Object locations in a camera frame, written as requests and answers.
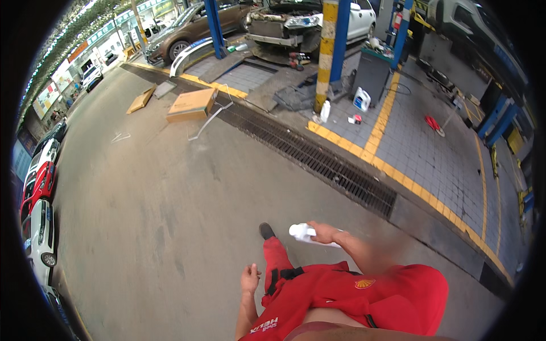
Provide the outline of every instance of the leg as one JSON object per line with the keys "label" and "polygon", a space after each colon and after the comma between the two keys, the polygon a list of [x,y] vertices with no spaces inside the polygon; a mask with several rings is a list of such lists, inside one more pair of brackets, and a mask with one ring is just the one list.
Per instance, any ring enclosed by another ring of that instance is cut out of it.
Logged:
{"label": "leg", "polygon": [[264,258],[267,262],[265,268],[265,292],[267,293],[271,286],[272,273],[274,270],[277,272],[277,279],[280,279],[280,271],[283,269],[293,268],[292,264],[288,260],[286,250],[281,241],[277,239],[271,226],[267,223],[260,224],[260,234],[265,239],[264,241]]}

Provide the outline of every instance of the yellow floor line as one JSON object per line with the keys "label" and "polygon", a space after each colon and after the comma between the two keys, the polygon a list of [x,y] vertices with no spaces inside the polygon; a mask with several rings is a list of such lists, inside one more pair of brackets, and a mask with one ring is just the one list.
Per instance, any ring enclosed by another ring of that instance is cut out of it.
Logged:
{"label": "yellow floor line", "polygon": [[482,223],[482,240],[485,240],[485,231],[487,229],[487,185],[485,184],[485,169],[483,166],[482,150],[479,147],[478,136],[474,135],[476,140],[476,149],[478,150],[479,165],[482,169],[482,188],[483,188],[483,223]]}
{"label": "yellow floor line", "polygon": [[[155,67],[155,66],[151,66],[151,65],[141,64],[141,63],[129,63],[129,64],[134,65],[136,67],[140,67],[140,68],[145,68],[145,69],[150,69],[150,70],[155,70],[155,71],[160,71],[160,72],[163,72],[163,73],[166,73],[166,74],[170,74],[169,69],[159,68],[159,67]],[[216,83],[216,82],[207,83],[207,82],[204,82],[204,81],[200,80],[197,76],[188,75],[188,74],[181,74],[179,77],[183,78],[185,80],[188,80],[188,81],[192,81],[192,82],[204,85],[204,86],[208,86],[210,88],[218,89],[219,91],[224,92],[224,93],[228,93],[228,90],[227,90],[227,88],[225,87],[224,84],[220,84],[220,83]],[[246,92],[237,90],[237,89],[232,88],[232,87],[229,87],[229,94],[234,96],[234,97],[237,97],[237,98],[245,98],[245,97],[248,96],[248,94]]]}
{"label": "yellow floor line", "polygon": [[498,177],[495,178],[497,180],[497,195],[498,195],[498,202],[497,202],[497,208],[498,208],[498,237],[497,237],[497,252],[495,255],[498,257],[498,251],[501,248],[501,186],[498,184]]}
{"label": "yellow floor line", "polygon": [[476,114],[474,114],[470,109],[468,109],[468,106],[466,106],[466,101],[462,101],[462,103],[465,105],[465,109],[466,109],[466,114],[468,115],[468,117],[470,118],[470,114],[472,114],[472,116],[474,116],[475,119],[478,120],[478,122],[481,122],[482,119],[478,116],[476,116]]}
{"label": "yellow floor line", "polygon": [[377,152],[377,148],[379,147],[379,143],[381,142],[381,138],[385,133],[385,127],[387,126],[387,122],[389,121],[390,111],[393,109],[394,98],[396,96],[396,89],[398,88],[399,79],[400,74],[398,72],[395,72],[393,78],[390,81],[389,92],[387,94],[387,97],[385,97],[385,101],[383,102],[381,111],[377,116],[376,123],[373,125],[372,132],[370,133],[370,136],[368,137],[368,140],[364,145],[364,151],[362,152],[362,156],[360,156],[360,158],[368,163],[372,162],[373,157]]}
{"label": "yellow floor line", "polygon": [[479,119],[483,119],[485,117],[485,112],[482,112],[480,108],[478,108],[478,106],[474,104],[474,102],[470,101],[470,103],[472,103],[472,105],[476,108],[476,112],[478,113]]}
{"label": "yellow floor line", "polygon": [[[363,154],[364,149],[349,140],[340,137],[335,132],[328,130],[325,127],[322,127],[321,125],[318,125],[317,123],[313,121],[308,121],[307,123],[307,129],[314,132],[315,134],[327,139],[328,141],[334,143],[335,145],[338,145],[339,147],[345,149],[349,153],[355,155],[358,158],[361,158],[365,160],[365,156]],[[408,190],[413,192],[415,195],[423,199],[425,202],[427,202],[432,208],[437,210],[441,215],[446,217],[451,223],[453,223],[459,230],[461,230],[464,233],[467,233],[470,239],[476,246],[482,250],[489,259],[499,268],[499,270],[502,272],[502,274],[506,277],[508,282],[511,286],[514,286],[514,282],[508,271],[506,271],[506,268],[504,265],[500,262],[498,256],[496,255],[493,250],[481,239],[480,236],[470,227],[468,226],[461,217],[457,216],[455,212],[450,210],[442,201],[440,201],[437,197],[432,195],[429,191],[421,187],[418,183],[411,180],[409,177],[404,175],[401,171],[394,168],[393,166],[389,165],[385,161],[379,159],[377,156],[372,157],[372,161],[369,162],[372,164],[375,168],[379,169],[380,171],[385,172],[389,177],[396,180],[400,184],[402,184],[404,187],[406,187]]]}
{"label": "yellow floor line", "polygon": [[510,156],[510,166],[512,166],[512,171],[514,172],[515,180],[519,184],[519,188],[517,189],[519,192],[523,190],[523,184],[521,183],[521,179],[519,178],[518,173],[515,171],[514,163],[512,162],[512,156]]}

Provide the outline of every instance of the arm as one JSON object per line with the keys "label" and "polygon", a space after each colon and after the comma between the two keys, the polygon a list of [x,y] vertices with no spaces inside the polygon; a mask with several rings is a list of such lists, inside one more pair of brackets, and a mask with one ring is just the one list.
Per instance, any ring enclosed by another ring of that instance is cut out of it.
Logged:
{"label": "arm", "polygon": [[256,264],[247,265],[241,275],[241,304],[239,305],[239,317],[235,326],[235,341],[239,340],[252,328],[252,325],[258,319],[256,304],[254,302],[254,292],[258,287],[260,280],[260,271]]}
{"label": "arm", "polygon": [[308,222],[317,233],[312,240],[329,244],[339,244],[346,253],[351,256],[362,273],[380,273],[392,265],[396,265],[389,254],[382,252],[379,247],[373,246],[363,240],[351,236],[347,231],[340,231],[328,224]]}

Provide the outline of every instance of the black shoe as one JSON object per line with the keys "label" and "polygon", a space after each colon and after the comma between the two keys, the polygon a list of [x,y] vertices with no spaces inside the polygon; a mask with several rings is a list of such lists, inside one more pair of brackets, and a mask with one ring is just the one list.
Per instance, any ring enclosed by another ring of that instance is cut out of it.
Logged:
{"label": "black shoe", "polygon": [[271,237],[276,237],[275,233],[273,232],[273,229],[271,228],[271,226],[269,226],[268,223],[261,223],[259,230],[260,230],[260,235],[265,240],[268,240]]}

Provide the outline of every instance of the flattened cardboard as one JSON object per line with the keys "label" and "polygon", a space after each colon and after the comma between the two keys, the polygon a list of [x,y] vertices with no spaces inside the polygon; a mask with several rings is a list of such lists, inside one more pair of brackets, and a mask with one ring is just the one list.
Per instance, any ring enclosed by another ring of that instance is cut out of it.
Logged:
{"label": "flattened cardboard", "polygon": [[171,123],[206,119],[217,95],[218,89],[213,88],[181,93],[167,113],[166,119]]}
{"label": "flattened cardboard", "polygon": [[150,100],[150,97],[152,97],[152,93],[155,91],[157,87],[157,84],[154,83],[154,85],[143,92],[142,94],[138,95],[137,98],[133,101],[129,109],[127,110],[127,114],[130,114],[132,112],[135,112],[136,110],[139,110],[140,108],[144,108],[148,101]]}

